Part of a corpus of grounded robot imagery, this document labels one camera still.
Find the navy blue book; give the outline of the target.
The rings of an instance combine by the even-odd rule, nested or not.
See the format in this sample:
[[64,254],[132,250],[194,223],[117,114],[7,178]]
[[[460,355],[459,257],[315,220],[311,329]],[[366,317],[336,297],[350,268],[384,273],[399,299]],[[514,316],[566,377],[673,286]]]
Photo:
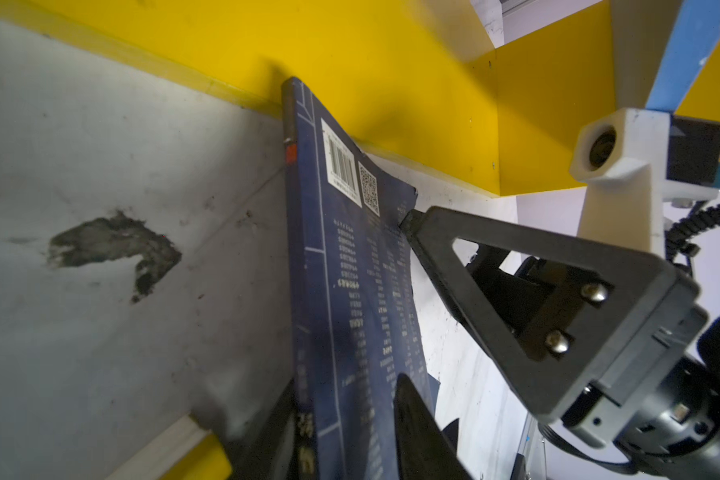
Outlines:
[[416,189],[377,166],[298,78],[282,86],[302,479],[394,479],[393,400],[431,397],[400,223]]

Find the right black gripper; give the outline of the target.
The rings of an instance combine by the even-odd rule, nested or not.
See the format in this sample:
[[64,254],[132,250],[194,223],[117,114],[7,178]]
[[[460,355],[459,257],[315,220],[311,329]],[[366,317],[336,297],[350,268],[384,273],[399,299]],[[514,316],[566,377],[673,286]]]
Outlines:
[[[622,425],[700,331],[698,286],[646,252],[442,207],[401,225],[446,307],[542,421]],[[720,479],[720,317],[596,460],[622,475]]]

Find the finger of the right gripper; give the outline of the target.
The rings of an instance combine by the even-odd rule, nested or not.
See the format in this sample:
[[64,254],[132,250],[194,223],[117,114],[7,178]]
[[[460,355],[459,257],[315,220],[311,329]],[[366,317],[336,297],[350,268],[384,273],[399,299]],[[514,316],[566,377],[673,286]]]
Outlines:
[[568,281],[570,267],[529,256],[514,273],[507,273],[500,266],[508,256],[508,250],[479,244],[466,268],[504,325],[520,336]]

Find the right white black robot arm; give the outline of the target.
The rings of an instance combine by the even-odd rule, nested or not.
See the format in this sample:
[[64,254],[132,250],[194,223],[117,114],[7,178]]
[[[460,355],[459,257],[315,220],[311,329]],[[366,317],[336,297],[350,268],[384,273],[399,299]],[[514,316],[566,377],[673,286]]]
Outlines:
[[451,209],[401,225],[450,314],[562,450],[554,422],[607,469],[720,479],[720,317],[651,253]]

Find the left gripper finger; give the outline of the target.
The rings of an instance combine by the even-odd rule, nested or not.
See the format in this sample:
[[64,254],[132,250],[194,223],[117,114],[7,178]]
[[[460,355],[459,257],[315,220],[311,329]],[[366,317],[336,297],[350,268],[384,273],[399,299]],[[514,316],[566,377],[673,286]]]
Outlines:
[[400,479],[471,479],[413,381],[397,377],[393,401]]

